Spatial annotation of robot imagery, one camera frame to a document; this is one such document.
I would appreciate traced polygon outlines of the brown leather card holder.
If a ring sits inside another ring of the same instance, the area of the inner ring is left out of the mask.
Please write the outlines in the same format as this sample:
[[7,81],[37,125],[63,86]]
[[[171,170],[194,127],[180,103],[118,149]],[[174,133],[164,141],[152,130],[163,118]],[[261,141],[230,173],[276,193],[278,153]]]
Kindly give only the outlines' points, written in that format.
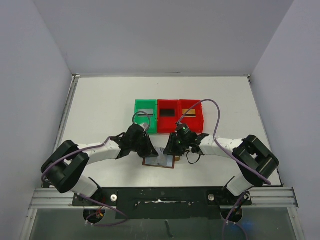
[[156,147],[155,150],[158,153],[158,156],[144,158],[142,161],[143,166],[174,169],[175,163],[181,159],[180,156],[164,154],[165,149],[162,147]]

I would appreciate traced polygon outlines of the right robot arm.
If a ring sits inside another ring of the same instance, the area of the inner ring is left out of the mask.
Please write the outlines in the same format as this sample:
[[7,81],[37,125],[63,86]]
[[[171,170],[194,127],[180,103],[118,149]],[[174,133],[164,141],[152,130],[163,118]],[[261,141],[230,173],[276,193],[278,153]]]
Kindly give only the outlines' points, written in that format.
[[235,160],[240,173],[226,184],[226,189],[222,192],[223,200],[230,205],[239,201],[241,194],[249,189],[270,185],[269,177],[280,164],[275,155],[255,135],[239,139],[221,138],[208,133],[197,134],[182,123],[169,135],[163,153],[182,156],[187,152]]

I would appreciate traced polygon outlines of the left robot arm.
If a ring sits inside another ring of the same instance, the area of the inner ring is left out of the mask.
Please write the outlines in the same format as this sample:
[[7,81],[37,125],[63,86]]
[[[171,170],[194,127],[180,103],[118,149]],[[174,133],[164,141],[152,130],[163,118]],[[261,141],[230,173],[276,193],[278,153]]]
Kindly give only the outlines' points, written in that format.
[[59,193],[73,192],[84,196],[88,204],[100,203],[100,186],[83,174],[90,163],[118,160],[137,153],[140,158],[159,156],[147,133],[147,125],[132,124],[126,132],[109,136],[103,142],[76,144],[72,140],[64,141],[45,161],[40,171],[41,181],[49,181]]

